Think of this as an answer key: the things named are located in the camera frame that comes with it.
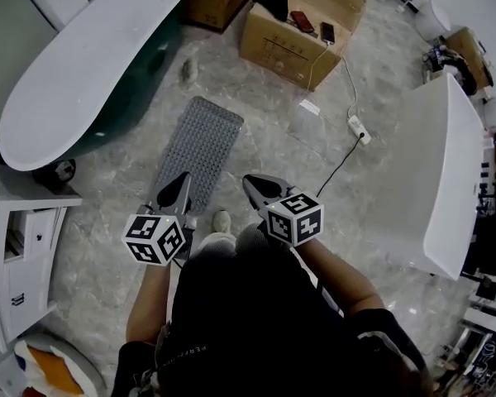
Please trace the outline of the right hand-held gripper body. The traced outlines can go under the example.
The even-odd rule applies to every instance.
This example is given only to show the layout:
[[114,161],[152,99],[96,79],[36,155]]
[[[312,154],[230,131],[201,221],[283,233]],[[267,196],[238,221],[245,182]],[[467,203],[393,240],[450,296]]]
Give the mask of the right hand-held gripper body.
[[270,175],[245,175],[242,185],[268,237],[296,247],[323,233],[324,205],[313,194]]

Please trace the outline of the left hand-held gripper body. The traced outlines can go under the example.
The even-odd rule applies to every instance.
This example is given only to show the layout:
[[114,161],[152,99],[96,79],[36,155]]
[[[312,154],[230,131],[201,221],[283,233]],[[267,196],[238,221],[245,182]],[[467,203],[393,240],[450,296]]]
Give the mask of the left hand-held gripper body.
[[197,226],[197,219],[189,214],[191,185],[188,171],[157,183],[129,216],[122,243],[135,261],[165,267],[189,258]]

